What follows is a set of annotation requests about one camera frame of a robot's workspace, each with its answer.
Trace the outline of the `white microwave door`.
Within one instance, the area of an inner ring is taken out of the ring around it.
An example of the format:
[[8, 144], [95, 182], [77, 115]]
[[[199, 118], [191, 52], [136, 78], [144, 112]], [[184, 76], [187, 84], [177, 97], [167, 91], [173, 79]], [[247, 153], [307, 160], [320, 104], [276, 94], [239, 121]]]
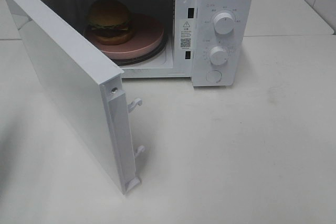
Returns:
[[140, 183], [122, 69], [40, 0], [5, 0], [39, 82], [122, 193]]

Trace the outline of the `white upper microwave knob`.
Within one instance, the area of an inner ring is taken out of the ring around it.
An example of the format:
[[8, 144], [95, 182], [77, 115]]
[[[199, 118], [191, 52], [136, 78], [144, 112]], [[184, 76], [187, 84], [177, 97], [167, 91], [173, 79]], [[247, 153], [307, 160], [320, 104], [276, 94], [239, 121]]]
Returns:
[[235, 26], [235, 15], [229, 10], [222, 10], [213, 16], [212, 23], [217, 34], [229, 34]]

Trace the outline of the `toy burger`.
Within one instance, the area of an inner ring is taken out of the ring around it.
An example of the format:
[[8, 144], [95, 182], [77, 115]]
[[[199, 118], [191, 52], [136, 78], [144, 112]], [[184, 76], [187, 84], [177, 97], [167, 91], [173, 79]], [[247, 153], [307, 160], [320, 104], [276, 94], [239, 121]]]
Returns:
[[89, 8], [87, 22], [87, 32], [103, 45], [123, 44], [135, 33], [131, 12], [117, 0], [95, 1]]

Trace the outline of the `white lower microwave knob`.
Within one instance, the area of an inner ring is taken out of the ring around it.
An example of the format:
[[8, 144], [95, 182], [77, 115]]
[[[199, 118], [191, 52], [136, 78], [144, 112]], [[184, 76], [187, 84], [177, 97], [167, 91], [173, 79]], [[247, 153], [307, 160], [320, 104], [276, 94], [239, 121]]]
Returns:
[[220, 46], [213, 47], [209, 51], [209, 59], [211, 64], [215, 66], [224, 65], [228, 60], [228, 52], [223, 47]]

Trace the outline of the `white microwave knob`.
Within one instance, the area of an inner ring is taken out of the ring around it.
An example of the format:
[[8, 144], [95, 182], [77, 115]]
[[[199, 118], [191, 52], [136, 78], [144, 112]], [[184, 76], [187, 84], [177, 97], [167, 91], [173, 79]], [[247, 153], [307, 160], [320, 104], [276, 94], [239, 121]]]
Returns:
[[223, 47], [220, 46], [213, 47], [209, 51], [209, 59], [211, 64], [215, 66], [224, 65], [228, 60], [228, 52]]
[[229, 10], [222, 10], [213, 16], [212, 23], [217, 34], [229, 34], [235, 26], [235, 15]]

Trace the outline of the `white microwave oven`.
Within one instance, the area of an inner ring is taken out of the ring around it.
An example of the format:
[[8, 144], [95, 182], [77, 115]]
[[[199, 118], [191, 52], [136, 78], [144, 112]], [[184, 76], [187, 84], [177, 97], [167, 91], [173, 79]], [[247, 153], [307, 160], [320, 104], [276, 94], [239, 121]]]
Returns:
[[[97, 0], [40, 1], [89, 41], [85, 37], [87, 17], [90, 6]], [[189, 77], [196, 87], [229, 86], [234, 82], [251, 0], [117, 1], [129, 9], [132, 18], [135, 13], [156, 18], [163, 24], [167, 37], [165, 48], [157, 56], [141, 63], [118, 66], [122, 69], [122, 79]], [[226, 35], [217, 34], [212, 23], [213, 16], [222, 10], [235, 15], [234, 29]], [[224, 65], [215, 66], [210, 62], [209, 51], [216, 46], [228, 52]], [[206, 80], [206, 74], [212, 70], [222, 73], [220, 82]]]

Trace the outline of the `pink round plate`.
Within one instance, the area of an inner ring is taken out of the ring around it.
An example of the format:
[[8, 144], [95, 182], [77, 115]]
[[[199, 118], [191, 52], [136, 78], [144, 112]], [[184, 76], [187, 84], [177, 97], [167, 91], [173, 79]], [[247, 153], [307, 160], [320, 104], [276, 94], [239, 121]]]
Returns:
[[164, 38], [164, 26], [156, 18], [135, 13], [132, 18], [135, 33], [132, 38], [119, 45], [104, 45], [89, 30], [85, 37], [108, 58], [130, 60], [142, 57], [156, 49]]

